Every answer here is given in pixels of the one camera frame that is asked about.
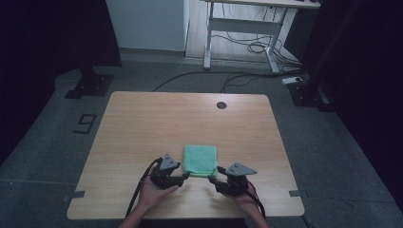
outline forearm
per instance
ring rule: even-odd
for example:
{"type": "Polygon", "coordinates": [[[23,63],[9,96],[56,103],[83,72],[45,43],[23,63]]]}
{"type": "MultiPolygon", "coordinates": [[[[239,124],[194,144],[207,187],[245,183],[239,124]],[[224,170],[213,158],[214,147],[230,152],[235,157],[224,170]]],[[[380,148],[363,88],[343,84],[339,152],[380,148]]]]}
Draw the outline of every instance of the forearm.
{"type": "Polygon", "coordinates": [[[143,206],[136,206],[119,228],[137,228],[147,211],[148,209],[143,206]]]}
{"type": "Polygon", "coordinates": [[[246,216],[252,220],[255,228],[269,228],[266,219],[261,215],[257,206],[248,206],[241,208],[246,216]]]}

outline desk leg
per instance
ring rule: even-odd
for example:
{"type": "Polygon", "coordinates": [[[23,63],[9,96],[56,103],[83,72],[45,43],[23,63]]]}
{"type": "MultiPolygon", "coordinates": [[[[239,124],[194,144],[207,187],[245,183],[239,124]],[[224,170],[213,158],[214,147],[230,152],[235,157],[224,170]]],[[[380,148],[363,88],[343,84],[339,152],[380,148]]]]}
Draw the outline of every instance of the desk leg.
{"type": "Polygon", "coordinates": [[[274,37],[273,37],[272,41],[270,42],[269,48],[266,49],[266,55],[267,55],[267,58],[269,59],[270,67],[272,68],[272,71],[274,73],[279,73],[279,70],[278,70],[278,66],[276,63],[277,58],[273,52],[276,47],[276,42],[278,40],[279,33],[281,32],[282,24],[284,22],[285,15],[287,14],[287,10],[288,10],[287,8],[284,8],[281,18],[278,20],[278,24],[277,24],[277,28],[276,28],[274,37]]]}
{"type": "Polygon", "coordinates": [[[213,10],[214,10],[214,3],[211,3],[210,15],[208,17],[207,43],[205,44],[205,51],[204,51],[204,69],[210,69],[210,62],[211,62],[211,22],[213,21],[213,10]]]}

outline white power strip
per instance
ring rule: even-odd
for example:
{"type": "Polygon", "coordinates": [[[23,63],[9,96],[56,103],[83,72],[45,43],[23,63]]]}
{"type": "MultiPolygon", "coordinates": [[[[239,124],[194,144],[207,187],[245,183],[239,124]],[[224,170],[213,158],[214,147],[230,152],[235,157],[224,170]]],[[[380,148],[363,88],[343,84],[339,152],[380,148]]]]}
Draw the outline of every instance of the white power strip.
{"type": "Polygon", "coordinates": [[[300,77],[286,78],[286,79],[281,80],[283,85],[288,85],[288,84],[292,84],[292,83],[300,83],[302,81],[303,80],[300,77]]]}

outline white wall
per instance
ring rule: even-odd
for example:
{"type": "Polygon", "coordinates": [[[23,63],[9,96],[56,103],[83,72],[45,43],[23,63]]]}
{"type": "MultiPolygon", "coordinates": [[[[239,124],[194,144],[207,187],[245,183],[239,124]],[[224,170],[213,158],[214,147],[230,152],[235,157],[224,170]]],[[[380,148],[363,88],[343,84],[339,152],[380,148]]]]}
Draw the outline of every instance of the white wall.
{"type": "Polygon", "coordinates": [[[189,0],[106,0],[119,48],[184,51],[189,0]]]}

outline tabletop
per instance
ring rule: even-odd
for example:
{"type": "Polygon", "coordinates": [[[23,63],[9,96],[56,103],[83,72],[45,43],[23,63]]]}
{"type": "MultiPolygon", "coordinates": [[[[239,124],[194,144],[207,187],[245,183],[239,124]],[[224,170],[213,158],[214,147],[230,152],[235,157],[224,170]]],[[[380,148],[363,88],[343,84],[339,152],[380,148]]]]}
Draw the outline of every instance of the tabletop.
{"type": "MultiPolygon", "coordinates": [[[[258,171],[255,184],[266,216],[301,216],[296,181],[264,95],[114,92],[106,107],[76,192],[70,219],[123,219],[137,183],[155,159],[182,162],[187,144],[215,145],[218,162],[258,171]],[[218,108],[217,103],[226,108],[218,108]]],[[[172,176],[180,175],[181,168],[172,176]]],[[[225,181],[224,175],[218,179],[225,181]]],[[[190,177],[146,219],[242,218],[236,204],[206,178],[190,177]]]]}
{"type": "Polygon", "coordinates": [[[243,4],[243,5],[258,5],[258,6],[270,6],[270,7],[283,7],[283,8],[297,8],[297,9],[318,9],[320,4],[318,1],[315,3],[304,0],[202,0],[204,2],[213,3],[231,3],[231,4],[243,4]]]}

